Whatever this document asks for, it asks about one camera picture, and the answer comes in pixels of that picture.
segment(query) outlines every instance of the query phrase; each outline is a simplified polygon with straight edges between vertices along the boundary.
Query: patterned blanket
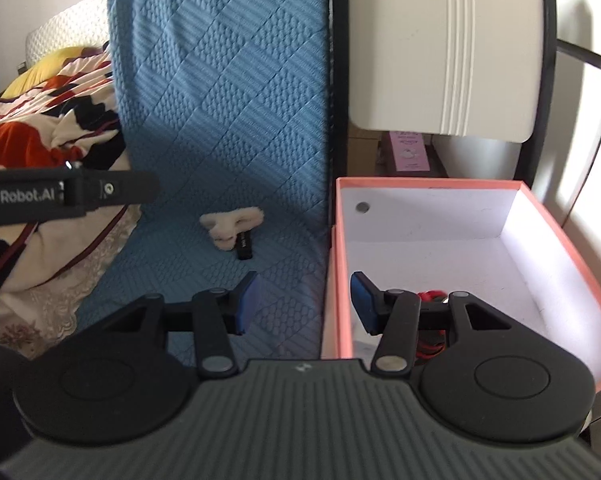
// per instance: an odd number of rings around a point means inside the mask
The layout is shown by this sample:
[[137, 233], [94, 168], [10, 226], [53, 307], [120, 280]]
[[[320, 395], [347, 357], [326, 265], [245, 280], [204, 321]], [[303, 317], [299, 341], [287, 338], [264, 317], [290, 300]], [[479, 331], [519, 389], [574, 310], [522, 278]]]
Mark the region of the patterned blanket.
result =
[[[74, 60], [13, 100], [0, 100], [0, 169], [80, 161], [126, 170], [107, 52]], [[26, 356], [75, 330], [80, 301], [96, 286], [139, 218], [111, 206], [84, 218], [0, 228], [0, 343]]]

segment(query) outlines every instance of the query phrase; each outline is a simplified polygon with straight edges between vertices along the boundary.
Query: pink package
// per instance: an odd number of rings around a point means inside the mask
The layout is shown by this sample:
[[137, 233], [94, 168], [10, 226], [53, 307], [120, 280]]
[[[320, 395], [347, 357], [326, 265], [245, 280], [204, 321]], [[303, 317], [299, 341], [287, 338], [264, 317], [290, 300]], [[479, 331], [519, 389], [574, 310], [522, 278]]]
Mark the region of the pink package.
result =
[[389, 132], [396, 171], [429, 171], [423, 136], [412, 132]]

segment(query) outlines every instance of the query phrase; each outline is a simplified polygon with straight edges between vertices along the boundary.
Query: cardboard box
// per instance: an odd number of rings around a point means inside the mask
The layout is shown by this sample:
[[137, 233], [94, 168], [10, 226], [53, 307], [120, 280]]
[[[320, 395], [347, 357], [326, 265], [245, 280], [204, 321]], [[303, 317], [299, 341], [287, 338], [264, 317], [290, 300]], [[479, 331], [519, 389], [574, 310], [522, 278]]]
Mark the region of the cardboard box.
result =
[[376, 155], [382, 132], [362, 130], [349, 123], [347, 130], [347, 175], [373, 176], [376, 171]]

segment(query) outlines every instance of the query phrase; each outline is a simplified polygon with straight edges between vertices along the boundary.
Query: open cardboard box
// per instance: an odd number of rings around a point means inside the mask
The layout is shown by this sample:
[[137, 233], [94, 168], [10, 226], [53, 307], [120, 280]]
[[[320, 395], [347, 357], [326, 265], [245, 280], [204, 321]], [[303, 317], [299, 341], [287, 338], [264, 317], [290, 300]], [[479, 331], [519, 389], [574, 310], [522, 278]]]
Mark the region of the open cardboard box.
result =
[[[341, 178], [336, 201], [325, 337], [337, 357], [369, 360], [378, 344], [349, 296], [351, 274], [362, 270], [381, 290], [471, 292], [579, 357], [601, 390], [600, 285], [524, 184]], [[362, 202], [367, 212], [357, 210]]]

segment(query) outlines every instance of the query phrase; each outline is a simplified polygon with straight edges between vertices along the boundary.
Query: yellow pillow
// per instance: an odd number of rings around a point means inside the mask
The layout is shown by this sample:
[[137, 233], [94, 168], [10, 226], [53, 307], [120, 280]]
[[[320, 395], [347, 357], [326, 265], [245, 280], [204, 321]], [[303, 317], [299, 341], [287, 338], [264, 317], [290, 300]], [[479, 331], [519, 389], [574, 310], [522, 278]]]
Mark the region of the yellow pillow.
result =
[[47, 54], [27, 72], [14, 79], [1, 95], [1, 99], [18, 97], [50, 77], [58, 75], [66, 60], [79, 57], [84, 48], [83, 46], [68, 46]]

